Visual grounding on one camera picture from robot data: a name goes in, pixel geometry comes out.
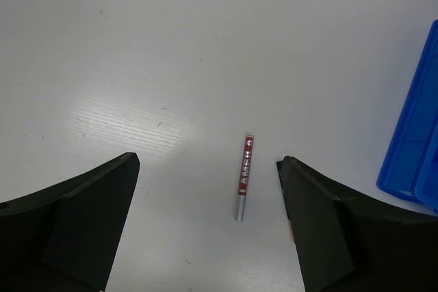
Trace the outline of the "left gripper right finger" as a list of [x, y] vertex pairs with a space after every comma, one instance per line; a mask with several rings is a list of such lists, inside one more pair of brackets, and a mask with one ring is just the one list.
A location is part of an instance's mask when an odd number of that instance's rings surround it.
[[290, 156], [281, 168], [306, 291], [436, 291], [437, 218], [342, 185]]

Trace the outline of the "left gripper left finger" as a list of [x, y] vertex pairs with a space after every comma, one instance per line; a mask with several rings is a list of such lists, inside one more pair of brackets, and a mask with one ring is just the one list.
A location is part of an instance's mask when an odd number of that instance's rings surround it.
[[126, 152], [84, 174], [1, 203], [2, 291], [104, 291], [136, 189]]

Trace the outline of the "red silver lip gloss tube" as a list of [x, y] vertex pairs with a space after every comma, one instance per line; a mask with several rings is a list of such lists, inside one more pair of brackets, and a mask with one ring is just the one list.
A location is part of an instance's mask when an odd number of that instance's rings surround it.
[[244, 209], [248, 182], [250, 176], [250, 165], [253, 155], [254, 136], [246, 135], [242, 154], [242, 163], [240, 168], [240, 177], [237, 186], [237, 198], [235, 206], [235, 220], [241, 222], [244, 217]]

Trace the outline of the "dark blue gold pencil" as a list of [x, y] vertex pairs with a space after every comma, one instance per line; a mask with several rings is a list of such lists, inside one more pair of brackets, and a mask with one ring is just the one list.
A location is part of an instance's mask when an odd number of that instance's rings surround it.
[[[277, 168], [277, 172], [279, 175], [279, 181], [280, 181], [280, 186], [281, 186], [281, 193], [283, 196], [284, 203], [286, 203], [285, 190], [284, 190], [284, 184], [283, 184], [283, 176], [282, 176], [282, 171], [281, 171], [282, 165], [283, 165], [282, 160], [276, 162], [276, 168]], [[287, 216], [287, 220], [288, 220], [288, 224], [289, 224], [290, 235], [291, 235], [292, 241], [295, 242], [294, 233], [292, 230], [292, 224], [291, 224], [291, 220], [290, 220], [290, 216], [289, 216], [289, 211], [288, 211], [286, 204], [285, 204], [285, 212], [286, 212], [286, 216]]]

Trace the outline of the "blue plastic organizer bin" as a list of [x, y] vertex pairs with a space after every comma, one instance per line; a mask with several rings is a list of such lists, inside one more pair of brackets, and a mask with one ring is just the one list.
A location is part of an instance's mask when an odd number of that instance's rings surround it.
[[376, 186], [437, 212], [437, 21], [428, 33]]

